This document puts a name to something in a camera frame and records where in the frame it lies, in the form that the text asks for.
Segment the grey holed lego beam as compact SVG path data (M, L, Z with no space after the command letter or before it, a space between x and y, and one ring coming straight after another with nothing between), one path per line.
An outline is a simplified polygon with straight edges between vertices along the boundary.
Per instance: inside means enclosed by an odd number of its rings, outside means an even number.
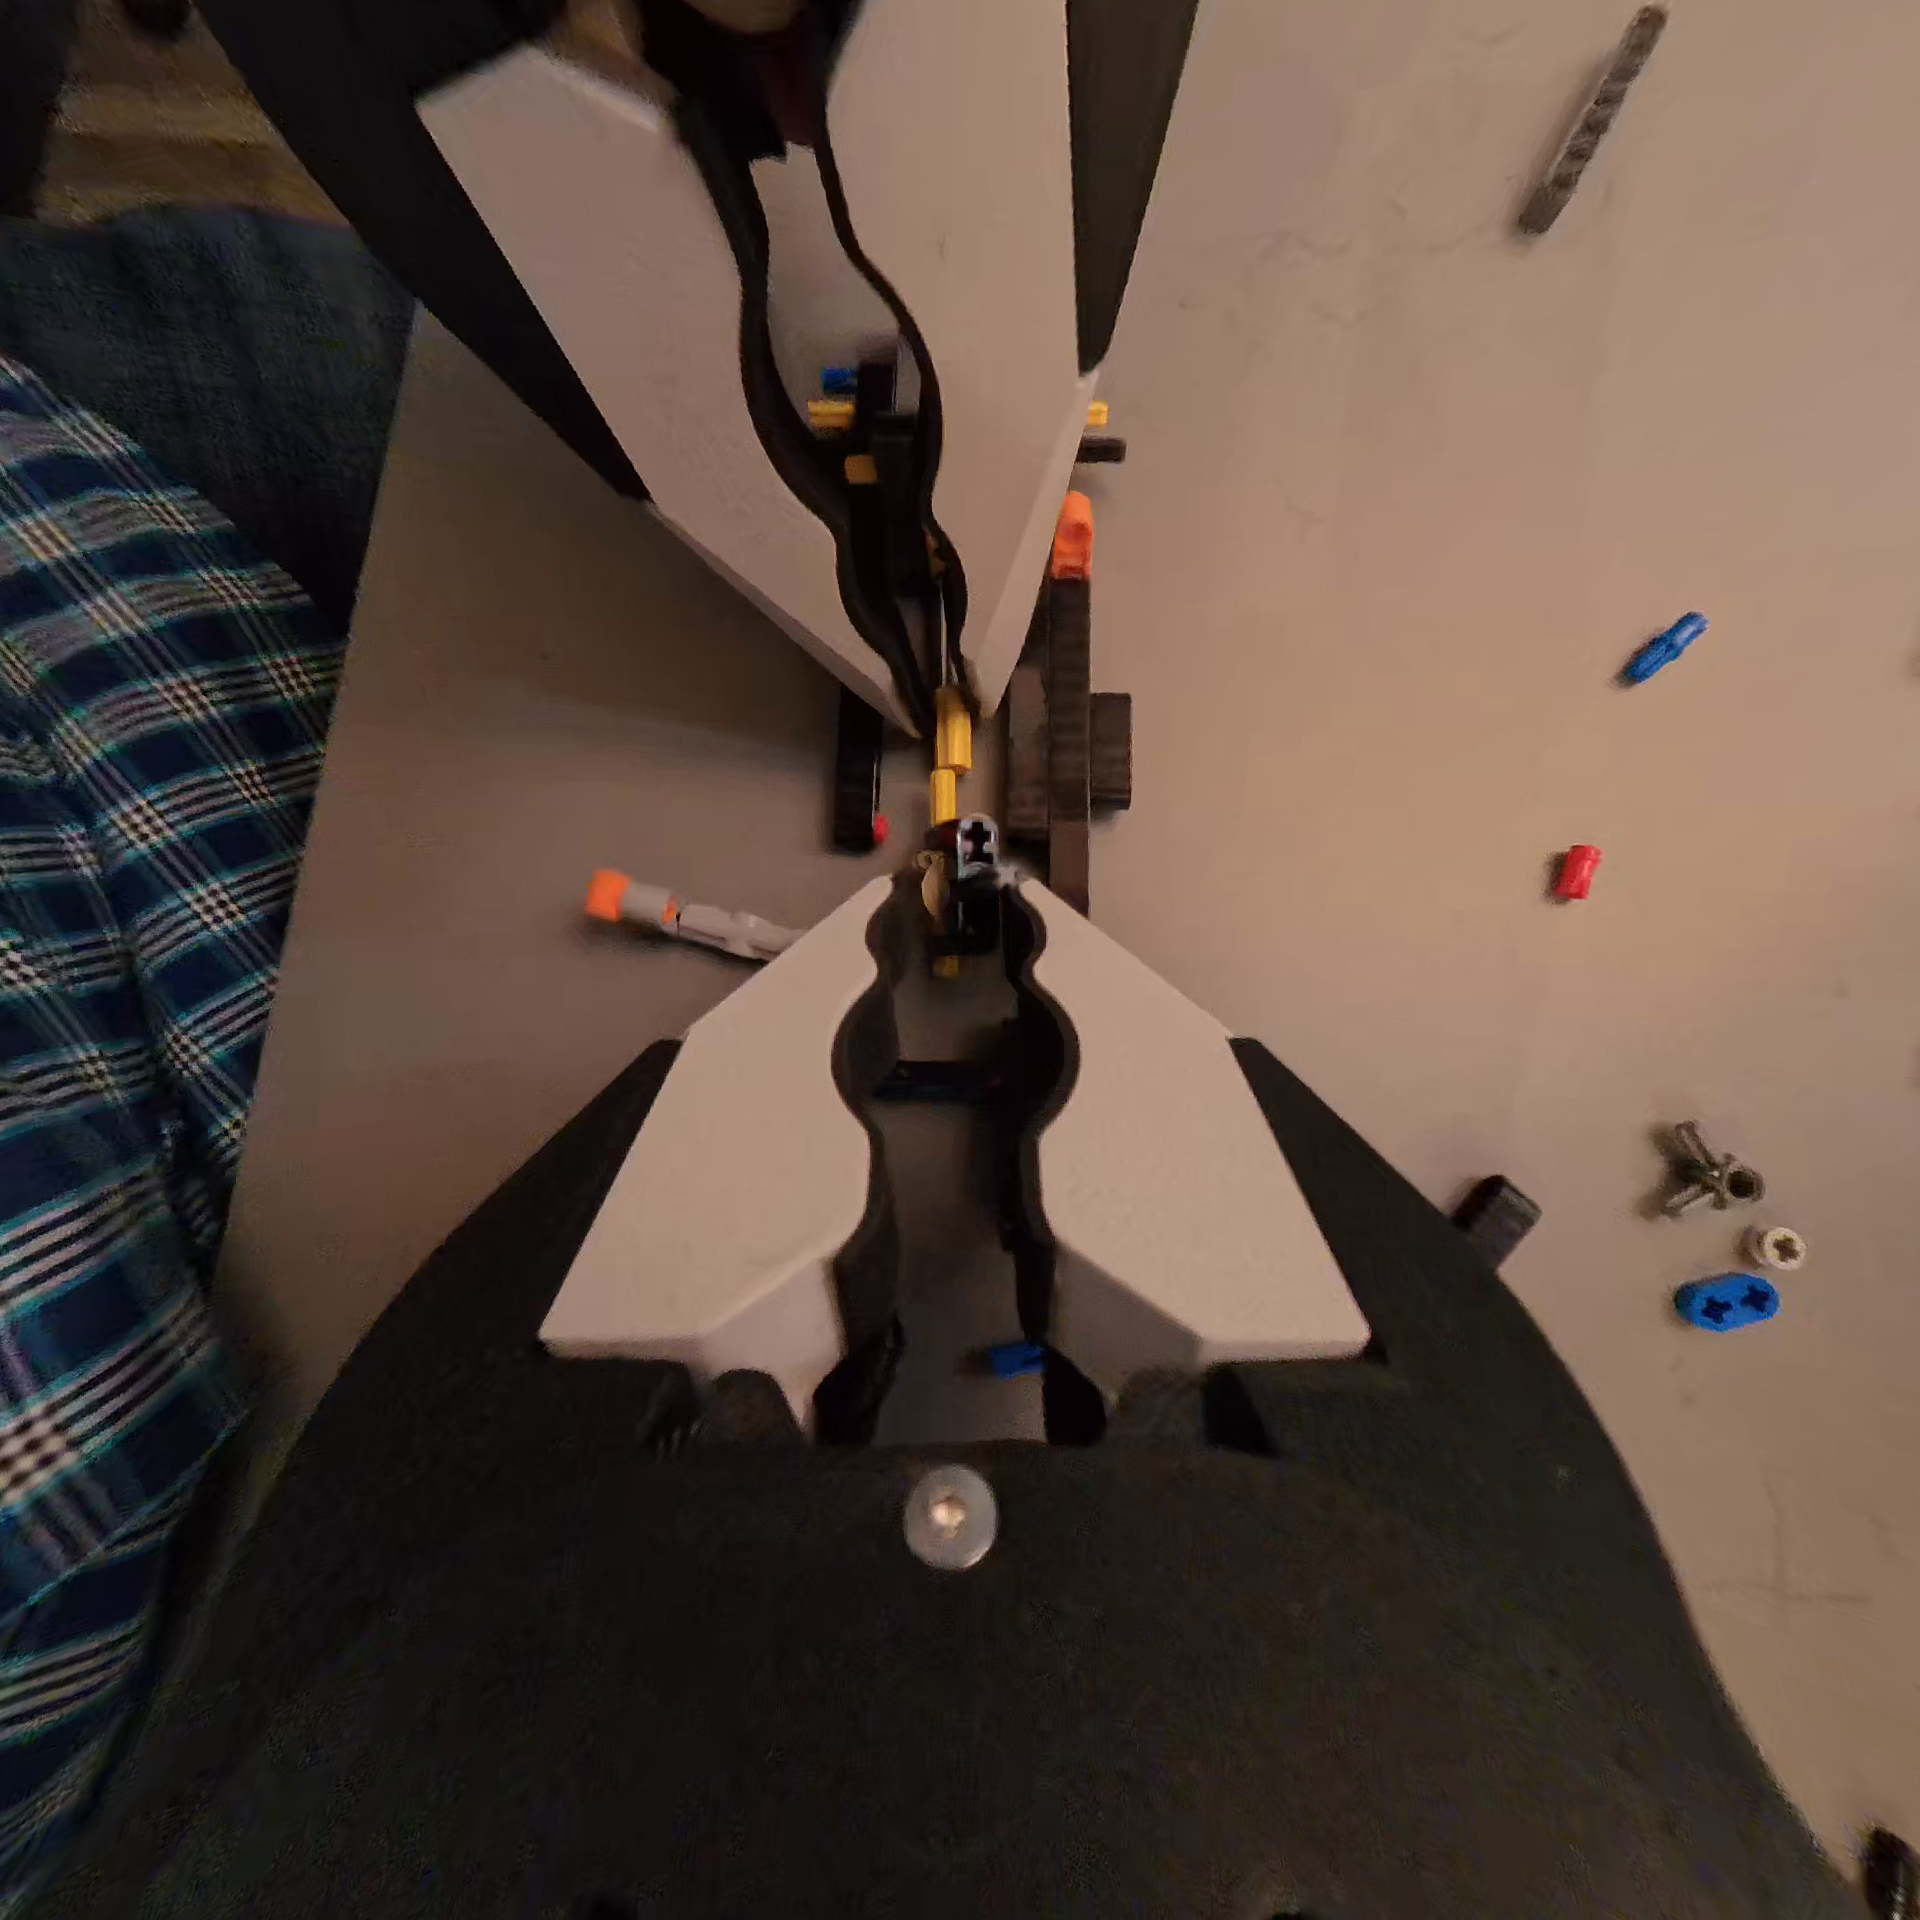
M1581 177L1590 172L1600 143L1610 133L1626 92L1636 85L1665 35L1671 4L1640 4L1626 19L1610 55L1600 64L1581 104L1568 120L1553 153L1528 184L1511 223L1518 240L1530 241L1568 211Z

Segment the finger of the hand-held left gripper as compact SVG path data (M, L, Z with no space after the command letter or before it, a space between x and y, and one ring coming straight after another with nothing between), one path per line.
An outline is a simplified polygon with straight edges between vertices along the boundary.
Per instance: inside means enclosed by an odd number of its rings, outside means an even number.
M921 733L846 608L831 532L751 422L736 261L666 108L530 44L430 92L418 116L653 513L818 664Z
M976 704L1023 648L1095 376L1078 368L1062 1L820 4L854 240L927 349L930 509L961 564Z

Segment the black lego gear frame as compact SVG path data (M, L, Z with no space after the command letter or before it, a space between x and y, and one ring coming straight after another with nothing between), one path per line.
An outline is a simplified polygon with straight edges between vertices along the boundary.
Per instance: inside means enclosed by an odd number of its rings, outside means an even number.
M924 830L908 869L908 907L930 981L953 982L1004 958L1013 883L992 815L954 813Z

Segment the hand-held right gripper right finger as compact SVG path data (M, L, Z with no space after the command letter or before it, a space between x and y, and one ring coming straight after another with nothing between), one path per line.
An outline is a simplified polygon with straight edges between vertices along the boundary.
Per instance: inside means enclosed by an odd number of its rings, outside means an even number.
M1143 1376L1362 1357L1230 1028L1040 879L1008 889L1008 981L1008 1251L1046 1440L1098 1440Z

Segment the dark grey lego connector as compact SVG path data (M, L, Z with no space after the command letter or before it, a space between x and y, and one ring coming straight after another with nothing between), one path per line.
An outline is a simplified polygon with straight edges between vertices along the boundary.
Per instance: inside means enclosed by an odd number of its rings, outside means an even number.
M1734 1155L1708 1145L1695 1120L1677 1120L1658 1134L1664 1179L1653 1214L1677 1217L1694 1208L1746 1208L1767 1195L1761 1175Z

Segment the grey orange-ended lego link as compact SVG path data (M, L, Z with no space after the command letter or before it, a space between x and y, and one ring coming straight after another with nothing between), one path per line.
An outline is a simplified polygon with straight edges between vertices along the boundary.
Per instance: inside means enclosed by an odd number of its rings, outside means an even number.
M607 869L589 878L582 911L594 923L632 927L663 943L700 945L748 964L772 961L801 937L800 927L697 902L681 889Z

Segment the black lego chassis assembly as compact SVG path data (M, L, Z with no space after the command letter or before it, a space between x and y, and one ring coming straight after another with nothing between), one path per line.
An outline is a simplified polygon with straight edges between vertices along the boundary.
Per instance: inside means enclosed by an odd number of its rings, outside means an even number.
M894 365L869 355L820 369L806 422L862 495L888 585L913 612L934 614L940 564L904 545L904 479L913 427L895 405ZM1093 687L1093 503L1062 497L1046 572L999 723L999 838L1038 852L1042 878L1081 913L1089 911L1089 838L1097 817L1134 799L1134 705L1125 692ZM937 656L927 825L959 813L957 787L973 765L973 709L959 691L951 647Z

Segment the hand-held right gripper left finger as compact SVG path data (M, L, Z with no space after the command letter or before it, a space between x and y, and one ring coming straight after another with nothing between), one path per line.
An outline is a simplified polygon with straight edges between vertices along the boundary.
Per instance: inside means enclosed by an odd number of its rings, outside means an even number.
M857 1341L833 1265L872 1198L831 1046L880 984L870 926L894 892L869 879L678 1037L544 1315L551 1355L768 1376L815 1435L818 1387Z

